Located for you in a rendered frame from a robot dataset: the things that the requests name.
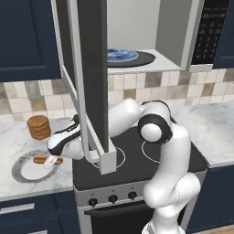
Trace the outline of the blue patterned plate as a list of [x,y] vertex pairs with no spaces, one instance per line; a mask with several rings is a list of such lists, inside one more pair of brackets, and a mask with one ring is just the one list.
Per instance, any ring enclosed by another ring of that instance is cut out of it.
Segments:
[[107,54],[109,62],[126,62],[137,59],[139,54],[136,51],[122,48],[110,48]]

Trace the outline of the steel stove with black hob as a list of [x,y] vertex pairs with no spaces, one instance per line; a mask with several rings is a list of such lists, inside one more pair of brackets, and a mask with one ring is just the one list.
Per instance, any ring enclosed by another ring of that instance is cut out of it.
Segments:
[[[112,142],[117,149],[115,172],[102,175],[96,164],[84,158],[72,162],[81,234],[92,234],[86,210],[144,201],[144,186],[158,168],[161,146],[144,142],[134,127],[114,137]],[[133,191],[137,193],[135,200],[128,198]],[[118,197],[114,204],[109,201],[111,195]],[[95,207],[88,204],[91,198],[98,199]]]

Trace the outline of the hot dog in bun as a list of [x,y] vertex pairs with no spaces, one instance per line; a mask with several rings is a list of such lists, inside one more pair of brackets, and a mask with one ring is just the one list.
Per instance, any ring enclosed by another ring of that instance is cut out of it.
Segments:
[[[42,155],[42,156],[35,156],[33,162],[35,164],[44,164],[47,160],[48,158],[45,155]],[[49,162],[53,165],[61,165],[63,163],[63,159],[61,157],[56,157],[49,160]]]

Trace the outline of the microwave oven door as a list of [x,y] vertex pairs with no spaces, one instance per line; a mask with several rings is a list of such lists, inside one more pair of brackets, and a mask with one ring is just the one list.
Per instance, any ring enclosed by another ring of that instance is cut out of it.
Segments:
[[[89,150],[100,157],[96,164],[103,175],[117,169],[117,152],[108,133],[108,73],[107,73],[107,0],[77,0],[80,54],[87,115]],[[77,114],[69,126],[52,134],[48,140],[51,155],[64,155],[79,160],[85,158],[80,131],[80,117],[69,30],[67,0],[55,0],[56,32],[60,36],[58,54],[61,76]]]

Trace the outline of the grey wall socket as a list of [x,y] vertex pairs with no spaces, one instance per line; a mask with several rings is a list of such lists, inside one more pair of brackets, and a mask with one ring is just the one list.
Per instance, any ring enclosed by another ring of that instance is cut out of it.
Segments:
[[30,100],[38,100],[41,98],[41,93],[37,80],[26,81],[25,88],[27,92],[27,97]]

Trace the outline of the stack of brown cookies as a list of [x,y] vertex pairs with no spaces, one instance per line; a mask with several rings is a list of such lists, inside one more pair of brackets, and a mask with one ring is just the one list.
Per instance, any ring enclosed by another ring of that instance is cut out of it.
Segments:
[[27,120],[27,126],[34,139],[43,140],[51,135],[48,118],[44,115],[30,117]]

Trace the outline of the navy wall cupboard door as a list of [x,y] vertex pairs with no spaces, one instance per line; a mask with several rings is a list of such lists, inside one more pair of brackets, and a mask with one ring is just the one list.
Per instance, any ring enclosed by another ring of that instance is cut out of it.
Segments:
[[234,0],[229,3],[213,69],[234,69]]
[[0,0],[0,82],[59,78],[51,0]]

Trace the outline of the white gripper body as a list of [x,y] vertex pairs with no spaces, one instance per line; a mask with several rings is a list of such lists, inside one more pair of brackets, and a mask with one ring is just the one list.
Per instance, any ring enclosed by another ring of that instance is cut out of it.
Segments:
[[44,167],[46,169],[50,169],[57,161],[57,157],[55,155],[51,155],[47,158],[47,160],[44,163]]

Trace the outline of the black microwave turntable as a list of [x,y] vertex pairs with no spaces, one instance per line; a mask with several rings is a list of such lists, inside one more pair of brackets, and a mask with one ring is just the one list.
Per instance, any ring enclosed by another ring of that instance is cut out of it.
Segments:
[[107,62],[109,68],[134,68],[148,65],[155,60],[155,55],[148,52],[138,51],[138,57],[131,61]]

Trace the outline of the grey rimmed white plate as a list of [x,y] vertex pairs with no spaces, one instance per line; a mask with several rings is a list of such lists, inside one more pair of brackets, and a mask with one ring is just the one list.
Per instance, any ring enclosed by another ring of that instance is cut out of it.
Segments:
[[20,156],[12,167],[12,177],[19,183],[39,183],[52,177],[58,170],[58,165],[46,169],[42,164],[36,164],[34,158],[48,156],[48,151],[33,150]]

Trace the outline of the navy base cupboard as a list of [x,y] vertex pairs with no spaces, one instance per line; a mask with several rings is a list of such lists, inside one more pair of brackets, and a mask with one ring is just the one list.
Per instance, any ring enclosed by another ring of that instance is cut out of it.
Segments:
[[209,168],[186,234],[234,224],[234,165]]

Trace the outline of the navy drawer front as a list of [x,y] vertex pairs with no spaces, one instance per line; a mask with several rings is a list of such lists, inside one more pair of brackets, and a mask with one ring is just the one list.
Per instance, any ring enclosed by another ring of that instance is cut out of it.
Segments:
[[3,224],[0,226],[0,234],[27,234],[45,229],[48,230],[48,234],[81,234],[76,212]]
[[35,208],[21,212],[31,215],[50,215],[56,212],[70,212],[76,210],[76,200],[73,191],[4,201],[0,202],[0,208],[30,203],[35,203]]

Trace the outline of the black oven door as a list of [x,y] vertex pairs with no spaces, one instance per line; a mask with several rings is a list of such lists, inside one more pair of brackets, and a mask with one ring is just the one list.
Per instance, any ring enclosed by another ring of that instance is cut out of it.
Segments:
[[154,210],[149,208],[115,216],[90,216],[92,234],[142,234],[153,214]]

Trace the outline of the grey microwave oven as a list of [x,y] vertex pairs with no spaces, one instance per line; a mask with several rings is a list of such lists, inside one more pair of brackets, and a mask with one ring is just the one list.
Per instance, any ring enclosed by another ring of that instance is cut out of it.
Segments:
[[213,67],[230,0],[107,0],[107,54],[122,48],[155,55],[139,69],[208,71]]

